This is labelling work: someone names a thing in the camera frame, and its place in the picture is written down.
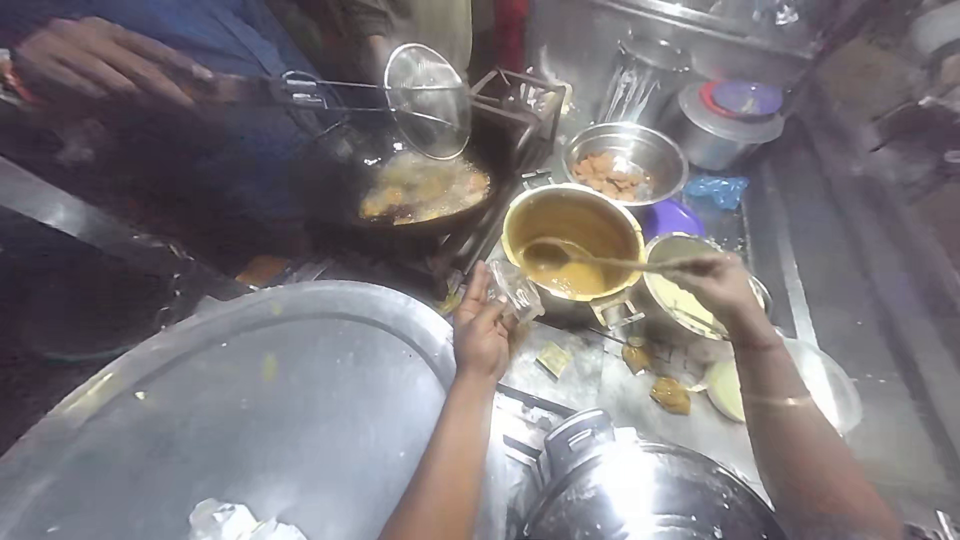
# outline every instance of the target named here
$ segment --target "plastic wrapper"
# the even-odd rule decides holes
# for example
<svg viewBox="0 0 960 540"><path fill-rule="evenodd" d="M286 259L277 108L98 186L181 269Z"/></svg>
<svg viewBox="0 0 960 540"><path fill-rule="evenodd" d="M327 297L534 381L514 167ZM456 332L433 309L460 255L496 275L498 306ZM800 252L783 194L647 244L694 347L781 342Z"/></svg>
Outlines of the plastic wrapper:
<svg viewBox="0 0 960 540"><path fill-rule="evenodd" d="M292 525L257 521L243 504L200 501L190 512L190 540L306 540Z"/></svg>
<svg viewBox="0 0 960 540"><path fill-rule="evenodd" d="M699 176L686 183L684 193L694 197L710 197L721 209L733 210L740 205L740 197L748 184L750 180L742 176Z"/></svg>
<svg viewBox="0 0 960 540"><path fill-rule="evenodd" d="M507 297L504 315L525 324L544 314L537 286L519 268L506 260L492 260L489 266L493 279L487 285L487 298Z"/></svg>

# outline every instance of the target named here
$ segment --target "ladle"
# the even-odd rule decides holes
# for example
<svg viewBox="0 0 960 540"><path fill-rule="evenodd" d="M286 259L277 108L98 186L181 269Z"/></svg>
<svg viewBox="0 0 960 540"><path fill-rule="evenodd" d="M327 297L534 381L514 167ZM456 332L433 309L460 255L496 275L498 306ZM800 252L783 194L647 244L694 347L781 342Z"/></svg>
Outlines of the ladle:
<svg viewBox="0 0 960 540"><path fill-rule="evenodd" d="M602 258L591 255L581 255L571 253L568 244L559 238L552 236L542 236L531 241L523 248L523 260L532 266L538 266L545 269L557 269L570 262L586 262L588 264L603 264L607 266L616 266L619 268L628 268L630 270L640 270L643 272L659 273L664 270L671 270L675 267L674 261L656 262L648 264L636 260L624 260L621 258Z"/></svg>

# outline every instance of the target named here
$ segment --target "frying food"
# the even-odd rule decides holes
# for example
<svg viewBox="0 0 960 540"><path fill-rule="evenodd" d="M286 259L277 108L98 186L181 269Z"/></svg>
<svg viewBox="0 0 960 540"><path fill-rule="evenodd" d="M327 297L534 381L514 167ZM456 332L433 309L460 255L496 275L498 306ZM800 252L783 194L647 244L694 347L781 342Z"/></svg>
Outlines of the frying food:
<svg viewBox="0 0 960 540"><path fill-rule="evenodd" d="M573 174L579 184L616 199L632 203L636 195L650 190L650 175L635 164L610 152L590 154L573 165Z"/></svg>
<svg viewBox="0 0 960 540"><path fill-rule="evenodd" d="M414 152L394 156L360 203L360 217L394 225L417 223L479 204L490 177L463 158L433 160Z"/></svg>

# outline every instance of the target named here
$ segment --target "food scrap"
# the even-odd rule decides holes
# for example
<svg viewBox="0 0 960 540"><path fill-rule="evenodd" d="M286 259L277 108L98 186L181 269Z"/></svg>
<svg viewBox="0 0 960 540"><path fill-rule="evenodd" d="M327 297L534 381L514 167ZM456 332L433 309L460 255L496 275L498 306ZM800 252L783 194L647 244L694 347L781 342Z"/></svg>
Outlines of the food scrap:
<svg viewBox="0 0 960 540"><path fill-rule="evenodd" d="M650 356L643 350L643 341L639 338L629 338L620 355L634 375L650 367Z"/></svg>
<svg viewBox="0 0 960 540"><path fill-rule="evenodd" d="M650 397L672 414L690 414L690 395L679 382L669 377L660 377L650 389Z"/></svg>
<svg viewBox="0 0 960 540"><path fill-rule="evenodd" d="M573 165L573 174L580 184L587 185L612 199L632 203L636 200L637 189L642 184L649 188L650 175L641 170L640 172L623 170L629 168L639 170L639 167L633 163L623 158L617 159L610 152L604 152L590 154Z"/></svg>
<svg viewBox="0 0 960 540"><path fill-rule="evenodd" d="M543 349L537 353L537 362L557 379L560 378L560 373L564 370L566 364L570 363L571 359L573 359L573 357L570 353L561 349L560 346L553 341L547 342L547 344L543 346Z"/></svg>

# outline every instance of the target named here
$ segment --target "wrist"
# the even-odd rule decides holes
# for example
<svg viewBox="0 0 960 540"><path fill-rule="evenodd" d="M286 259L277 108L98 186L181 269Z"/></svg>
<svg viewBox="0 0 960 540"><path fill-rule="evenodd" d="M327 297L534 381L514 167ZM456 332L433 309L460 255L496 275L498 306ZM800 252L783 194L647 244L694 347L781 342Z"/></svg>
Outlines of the wrist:
<svg viewBox="0 0 960 540"><path fill-rule="evenodd" d="M453 377L451 391L452 388L457 387L469 390L471 393L490 394L492 396L493 392L496 391L498 381L499 378L490 374L458 369Z"/></svg>
<svg viewBox="0 0 960 540"><path fill-rule="evenodd" d="M735 310L721 322L730 333L730 340L735 346L765 349L782 344L777 330L759 307Z"/></svg>

